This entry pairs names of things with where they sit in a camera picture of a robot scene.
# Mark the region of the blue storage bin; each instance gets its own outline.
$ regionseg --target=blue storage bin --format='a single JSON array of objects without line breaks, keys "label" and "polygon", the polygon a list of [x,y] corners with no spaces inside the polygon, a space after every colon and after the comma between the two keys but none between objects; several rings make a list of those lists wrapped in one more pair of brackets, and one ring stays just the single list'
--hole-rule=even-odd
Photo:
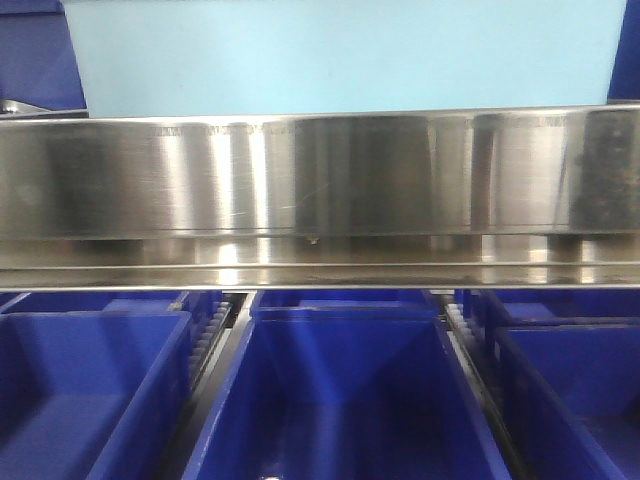
[{"label": "blue storage bin", "polygon": [[633,323],[608,317],[640,317],[640,291],[633,289],[492,290],[481,297],[478,311],[490,355],[499,327]]},{"label": "blue storage bin", "polygon": [[540,480],[640,478],[640,327],[500,329],[504,417]]},{"label": "blue storage bin", "polygon": [[190,393],[189,322],[0,317],[0,478],[149,478]]},{"label": "blue storage bin", "polygon": [[191,337],[196,341],[222,301],[221,291],[55,292],[26,293],[0,306],[2,313],[120,311],[191,313]]},{"label": "blue storage bin", "polygon": [[460,307],[462,317],[469,318],[471,316],[471,290],[455,290],[453,299]]},{"label": "blue storage bin", "polygon": [[0,99],[51,110],[85,107],[60,2],[0,1]]},{"label": "blue storage bin", "polygon": [[508,479],[439,322],[253,320],[184,480]]},{"label": "blue storage bin", "polygon": [[419,289],[263,290],[251,305],[255,318],[326,318],[368,310],[395,316],[437,317],[436,298]]}]

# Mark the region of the metal rail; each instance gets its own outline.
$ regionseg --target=metal rail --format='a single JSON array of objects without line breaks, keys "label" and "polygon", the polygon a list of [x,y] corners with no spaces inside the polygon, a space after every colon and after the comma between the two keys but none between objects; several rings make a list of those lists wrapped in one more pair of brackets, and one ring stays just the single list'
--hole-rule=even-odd
[{"label": "metal rail", "polygon": [[0,122],[0,289],[640,285],[640,106]]}]

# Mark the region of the scratch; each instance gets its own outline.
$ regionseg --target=scratch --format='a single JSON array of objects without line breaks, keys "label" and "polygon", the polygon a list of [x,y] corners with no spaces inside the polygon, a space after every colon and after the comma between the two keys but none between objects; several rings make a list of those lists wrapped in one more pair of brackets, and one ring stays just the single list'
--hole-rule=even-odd
[{"label": "scratch", "polygon": [[320,193],[322,190],[326,190],[327,188],[329,188],[329,182],[325,183],[324,185],[322,185],[321,187],[316,188],[315,190],[313,190],[312,192],[307,193],[304,197],[302,197],[300,200],[298,200],[297,205],[300,205],[301,203],[303,203],[305,200],[307,200],[308,198],[317,195],[318,193]]}]

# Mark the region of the light blue panel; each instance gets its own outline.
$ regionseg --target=light blue panel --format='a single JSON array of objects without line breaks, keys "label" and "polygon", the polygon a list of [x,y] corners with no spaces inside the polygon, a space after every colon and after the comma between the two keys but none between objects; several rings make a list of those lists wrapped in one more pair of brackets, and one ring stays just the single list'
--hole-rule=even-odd
[{"label": "light blue panel", "polygon": [[625,0],[66,0],[92,116],[606,100]]}]

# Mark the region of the plastic crate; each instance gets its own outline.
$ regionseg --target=plastic crate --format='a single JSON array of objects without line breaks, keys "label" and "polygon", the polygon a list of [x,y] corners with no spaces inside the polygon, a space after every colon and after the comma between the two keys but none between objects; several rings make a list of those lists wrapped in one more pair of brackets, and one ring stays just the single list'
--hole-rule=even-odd
[{"label": "plastic crate", "polygon": [[626,0],[64,3],[91,115],[166,116],[602,104]]},{"label": "plastic crate", "polygon": [[0,1],[0,99],[52,110],[84,108],[60,2]]},{"label": "plastic crate", "polygon": [[327,318],[361,311],[435,318],[436,298],[419,289],[263,290],[251,305],[254,318]]},{"label": "plastic crate", "polygon": [[253,320],[184,480],[510,478],[439,322]]},{"label": "plastic crate", "polygon": [[189,321],[0,317],[0,478],[149,478],[190,393]]},{"label": "plastic crate", "polygon": [[640,327],[500,329],[504,417],[540,480],[640,475]]},{"label": "plastic crate", "polygon": [[26,293],[0,306],[0,314],[79,311],[162,313],[182,310],[191,313],[191,338],[195,342],[221,301],[222,292],[214,290]]},{"label": "plastic crate", "polygon": [[484,316],[480,324],[491,356],[499,327],[634,323],[638,319],[627,317],[640,317],[640,291],[633,289],[490,290],[480,297],[476,311]]}]

